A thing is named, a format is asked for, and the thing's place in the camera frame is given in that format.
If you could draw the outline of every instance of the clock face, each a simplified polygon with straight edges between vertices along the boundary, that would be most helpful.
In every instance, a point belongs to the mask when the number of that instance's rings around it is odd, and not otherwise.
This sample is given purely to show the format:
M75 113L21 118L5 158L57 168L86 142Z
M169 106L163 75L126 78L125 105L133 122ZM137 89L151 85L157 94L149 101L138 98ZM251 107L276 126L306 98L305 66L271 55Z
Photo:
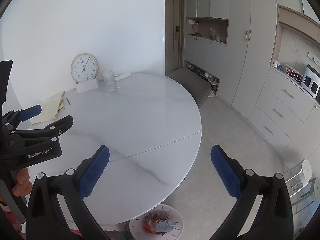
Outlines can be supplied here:
M78 83L96 78L98 74L97 60L91 54L78 55L71 64L71 75Z

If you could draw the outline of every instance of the human hand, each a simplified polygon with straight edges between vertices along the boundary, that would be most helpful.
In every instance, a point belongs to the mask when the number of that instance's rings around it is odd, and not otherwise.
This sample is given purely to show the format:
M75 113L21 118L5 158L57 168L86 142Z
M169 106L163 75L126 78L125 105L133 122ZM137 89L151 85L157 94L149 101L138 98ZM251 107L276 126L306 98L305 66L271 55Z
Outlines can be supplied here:
M28 168L23 168L17 173L17 184L13 187L12 192L16 197L24 197L29 195L32 189L32 183L29 181L30 176Z

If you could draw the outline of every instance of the cabinet handle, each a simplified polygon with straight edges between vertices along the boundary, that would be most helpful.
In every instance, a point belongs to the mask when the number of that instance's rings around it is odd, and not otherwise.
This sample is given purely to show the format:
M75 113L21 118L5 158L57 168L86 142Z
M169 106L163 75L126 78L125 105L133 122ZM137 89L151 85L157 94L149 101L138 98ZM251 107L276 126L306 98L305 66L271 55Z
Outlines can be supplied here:
M277 114L279 114L279 116L281 116L282 118L284 118L283 117L283 115L282 114L280 114L276 109L273 109Z
M251 30L250 30L250 33L249 33L249 42L250 42L250 39L251 39Z
M273 132L270 131L270 129L269 129L266 125L264 125L264 127L265 127L271 134L273 134Z
M292 98L294 98L293 95L291 95L287 90L283 89L284 92L286 92L289 96L291 96Z

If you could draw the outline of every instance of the trash can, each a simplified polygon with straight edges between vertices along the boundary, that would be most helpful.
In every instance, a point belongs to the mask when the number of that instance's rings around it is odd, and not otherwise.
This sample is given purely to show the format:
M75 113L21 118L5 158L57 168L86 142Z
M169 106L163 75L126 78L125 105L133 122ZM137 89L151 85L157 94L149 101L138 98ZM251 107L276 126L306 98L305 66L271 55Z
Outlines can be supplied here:
M155 211L167 212L169 214L170 219L177 223L176 227L172 231L167 232L164 235L163 234L154 235L150 232L146 232L144 230L144 222L146 221L146 217L148 216L149 212L152 213ZM179 239L179 237L182 234L183 221L178 211L176 211L174 208L166 204L159 204L152 210L144 213L143 215L136 217L134 219L131 219L129 223L129 228L132 236L136 240L142 240L142 239L143 240L158 240L158 239L159 240L160 239L176 240L176 239Z

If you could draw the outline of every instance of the blue gripper pad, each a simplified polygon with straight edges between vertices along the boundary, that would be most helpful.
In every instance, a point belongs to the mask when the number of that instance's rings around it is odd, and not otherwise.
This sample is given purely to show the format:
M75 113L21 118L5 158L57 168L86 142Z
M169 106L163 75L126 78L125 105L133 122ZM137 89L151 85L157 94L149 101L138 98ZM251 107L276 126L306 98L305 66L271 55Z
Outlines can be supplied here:
M18 121L24 122L32 117L41 114L41 106L36 105L20 112Z
M91 163L79 180L78 195L81 199L90 196L110 158L109 149L101 146L98 152L89 159Z
M211 161L229 195L236 197L237 200L239 200L242 194L241 179L238 177L217 145L211 149Z

